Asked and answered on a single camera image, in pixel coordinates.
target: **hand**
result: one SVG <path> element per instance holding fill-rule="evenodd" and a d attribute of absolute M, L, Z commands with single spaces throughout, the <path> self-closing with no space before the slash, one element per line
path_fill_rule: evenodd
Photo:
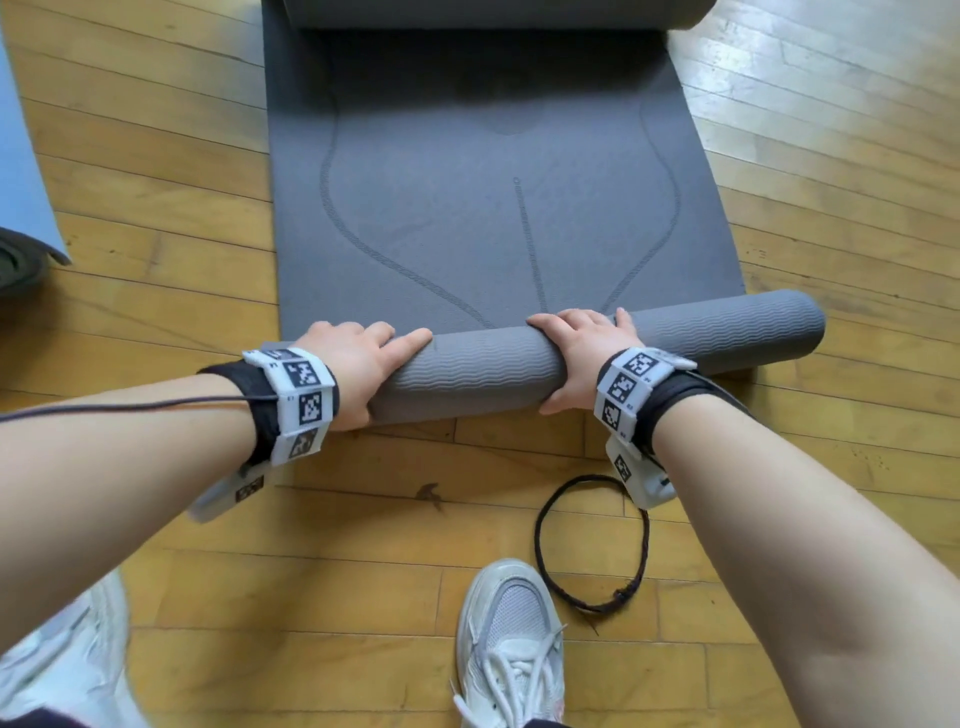
<path fill-rule="evenodd" d="M 318 356 L 337 377 L 340 409 L 330 429 L 369 425 L 367 404 L 376 390 L 433 338 L 429 328 L 418 328 L 398 339 L 394 334 L 396 329 L 382 321 L 366 328 L 352 321 L 336 327 L 318 321 L 294 344 Z"/>
<path fill-rule="evenodd" d="M 573 407 L 593 409 L 600 367 L 624 349 L 643 346 L 633 319 L 623 308 L 616 309 L 616 326 L 602 313 L 582 308 L 568 308 L 556 316 L 537 313 L 527 323 L 543 331 L 566 362 L 566 384 L 540 406 L 541 415 Z"/>

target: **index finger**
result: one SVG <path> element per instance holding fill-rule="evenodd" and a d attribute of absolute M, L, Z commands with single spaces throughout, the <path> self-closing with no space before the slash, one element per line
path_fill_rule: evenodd
<path fill-rule="evenodd" d="M 429 328 L 418 328 L 406 336 L 400 336 L 385 344 L 379 350 L 380 364 L 383 365 L 384 374 L 389 376 L 402 367 L 413 358 L 415 353 L 429 344 L 431 339 L 433 339 L 433 331 Z"/>
<path fill-rule="evenodd" d="M 561 348 L 566 346 L 574 334 L 570 324 L 552 313 L 535 313 L 527 319 L 527 323 L 540 329 L 550 341 Z"/>

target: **forearm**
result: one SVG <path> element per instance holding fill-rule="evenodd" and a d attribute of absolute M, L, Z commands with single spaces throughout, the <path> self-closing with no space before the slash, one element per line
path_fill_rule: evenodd
<path fill-rule="evenodd" d="M 712 396 L 670 409 L 654 450 L 805 722 L 960 711 L 960 583 L 869 501 Z"/>
<path fill-rule="evenodd" d="M 239 395 L 198 375 L 70 403 Z M 254 443 L 244 402 L 0 425 L 0 652 L 236 470 Z"/>

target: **pant leg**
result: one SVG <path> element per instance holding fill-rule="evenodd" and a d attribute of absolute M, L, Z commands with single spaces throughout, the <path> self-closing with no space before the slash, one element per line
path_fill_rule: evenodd
<path fill-rule="evenodd" d="M 14 720 L 0 720 L 0 728 L 85 728 L 59 713 L 40 709 Z"/>

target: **person's right arm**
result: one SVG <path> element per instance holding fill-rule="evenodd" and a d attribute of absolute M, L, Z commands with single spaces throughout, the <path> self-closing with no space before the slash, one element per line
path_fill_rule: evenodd
<path fill-rule="evenodd" d="M 567 364 L 567 384 L 545 411 L 592 408 L 600 366 L 640 346 L 627 314 L 617 327 L 604 322 L 576 310 L 531 320 Z M 804 725 L 958 724 L 960 581 L 945 567 L 847 483 L 719 398 L 680 401 L 653 445 Z"/>

